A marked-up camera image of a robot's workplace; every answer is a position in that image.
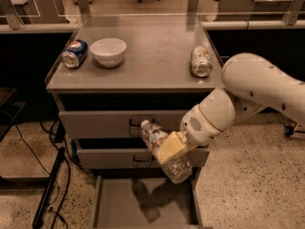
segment drawer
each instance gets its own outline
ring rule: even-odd
[[[77,149],[77,155],[85,169],[130,169],[157,168],[158,162],[148,148],[124,149]],[[193,167],[203,167],[209,155],[209,149],[198,147],[187,153]]]
[[[140,124],[149,119],[164,130],[179,130],[187,111],[75,111],[60,112],[69,138],[113,138],[141,136]]]
[[[97,177],[91,229],[203,228],[189,180]]]

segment drawer front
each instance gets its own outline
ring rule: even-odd
[[[69,138],[113,138],[141,136],[140,124],[149,119],[164,130],[179,130],[187,111],[80,111],[60,112]]]
[[[148,149],[78,149],[78,157],[85,169],[121,169],[160,167]],[[193,167],[203,167],[208,148],[196,148],[187,153]]]

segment bottle label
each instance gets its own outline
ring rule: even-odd
[[[153,125],[148,131],[143,130],[143,140],[146,143],[149,150],[155,154],[158,152],[161,142],[165,140],[169,135],[165,133],[159,126]]]

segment soda can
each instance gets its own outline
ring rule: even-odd
[[[61,54],[61,61],[70,69],[78,68],[87,56],[88,45],[83,40],[71,42]]]
[[[207,49],[198,46],[191,53],[192,73],[197,77],[208,77],[213,69]]]

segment silver can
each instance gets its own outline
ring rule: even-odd
[[[192,73],[197,77],[208,77],[213,69],[207,49],[198,46],[191,53]]]

